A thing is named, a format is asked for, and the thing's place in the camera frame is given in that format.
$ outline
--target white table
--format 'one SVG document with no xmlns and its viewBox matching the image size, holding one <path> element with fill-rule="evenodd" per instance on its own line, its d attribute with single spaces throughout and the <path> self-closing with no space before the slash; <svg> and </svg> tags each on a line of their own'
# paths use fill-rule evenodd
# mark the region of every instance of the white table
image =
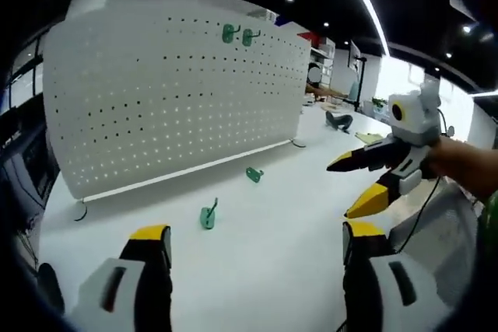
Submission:
<svg viewBox="0 0 498 332">
<path fill-rule="evenodd" d="M 324 111 L 304 107 L 298 139 L 149 186 L 88 202 L 72 198 L 59 176 L 41 223 L 40 262 L 55 269 L 67 310 L 84 280 L 118 257 L 136 229 L 172 228 L 171 317 L 175 331 L 329 331 L 345 319 L 342 220 L 382 173 L 328 173 L 337 156 L 363 143 L 358 132 L 389 127 L 352 114 L 351 134 L 324 124 Z M 245 175 L 263 169 L 260 183 Z M 219 198 L 216 226 L 199 224 L 202 207 Z M 391 228 L 389 217 L 375 222 Z"/>
</svg>

